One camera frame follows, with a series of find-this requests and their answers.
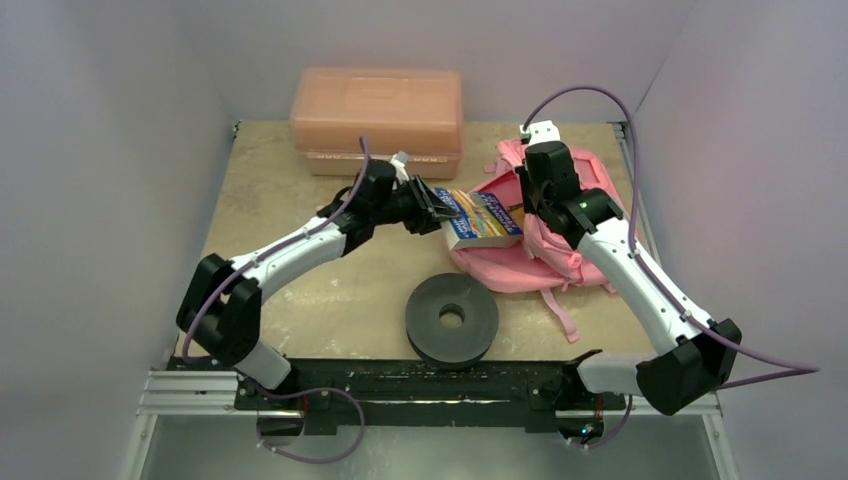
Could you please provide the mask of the pink student backpack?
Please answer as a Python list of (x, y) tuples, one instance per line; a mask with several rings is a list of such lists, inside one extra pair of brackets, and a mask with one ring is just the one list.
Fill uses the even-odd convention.
[(615, 289), (604, 274), (585, 256), (570, 247), (533, 215), (523, 213), (520, 185), (514, 168), (521, 164), (525, 146), (518, 139), (497, 144), (499, 159), (486, 168), (491, 178), (475, 189), (494, 194), (511, 209), (523, 236), (509, 247), (456, 248), (449, 255), (458, 268), (498, 293), (539, 292), (548, 308), (559, 318), (567, 340), (579, 340), (577, 326), (557, 302), (554, 290), (571, 286), (602, 286)]

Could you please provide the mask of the aluminium rail base frame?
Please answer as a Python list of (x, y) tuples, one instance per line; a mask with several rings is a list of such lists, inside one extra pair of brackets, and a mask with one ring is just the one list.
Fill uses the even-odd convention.
[(620, 434), (614, 416), (656, 415), (641, 398), (586, 392), (562, 361), (483, 361), (458, 372), (416, 360), (302, 359), (299, 367), (295, 395), (283, 399), (214, 360), (172, 358), (146, 380), (120, 477), (144, 477), (156, 430), (169, 417), (246, 418), (277, 439), (361, 425), (512, 427), (582, 450)]

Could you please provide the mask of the translucent orange plastic box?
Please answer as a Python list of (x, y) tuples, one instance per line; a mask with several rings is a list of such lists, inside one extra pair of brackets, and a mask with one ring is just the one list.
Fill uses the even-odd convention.
[(309, 172), (354, 174), (360, 137), (374, 159), (408, 155), (409, 173), (453, 179), (463, 156), (459, 73), (400, 68), (312, 67), (303, 71), (289, 115), (295, 150)]

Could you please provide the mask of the blue orange picture book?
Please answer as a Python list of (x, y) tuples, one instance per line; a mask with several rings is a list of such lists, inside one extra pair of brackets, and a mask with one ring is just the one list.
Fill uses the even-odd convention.
[(441, 187), (435, 192), (461, 215), (441, 223), (449, 251), (508, 248), (523, 237), (521, 227), (495, 194)]

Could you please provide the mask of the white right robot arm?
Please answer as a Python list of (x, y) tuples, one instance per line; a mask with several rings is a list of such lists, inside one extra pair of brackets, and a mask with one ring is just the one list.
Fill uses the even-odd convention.
[(602, 272), (655, 351), (646, 359), (597, 351), (568, 362), (564, 399), (584, 407), (600, 393), (634, 395), (674, 415), (721, 386), (732, 370), (740, 329), (730, 319), (714, 321), (643, 255), (629, 238), (619, 203), (600, 188), (581, 186), (569, 148), (560, 140), (529, 143), (516, 172), (526, 212)]

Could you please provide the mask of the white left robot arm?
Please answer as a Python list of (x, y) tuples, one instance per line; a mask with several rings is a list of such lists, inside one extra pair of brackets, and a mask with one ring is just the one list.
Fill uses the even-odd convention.
[(369, 160), (352, 185), (289, 235), (231, 259), (204, 257), (176, 324), (187, 342), (258, 383), (272, 408), (287, 408), (298, 395), (296, 369), (261, 338), (264, 303), (301, 275), (353, 252), (379, 226), (401, 224), (426, 235), (458, 215), (421, 177), (407, 175), (398, 163)]

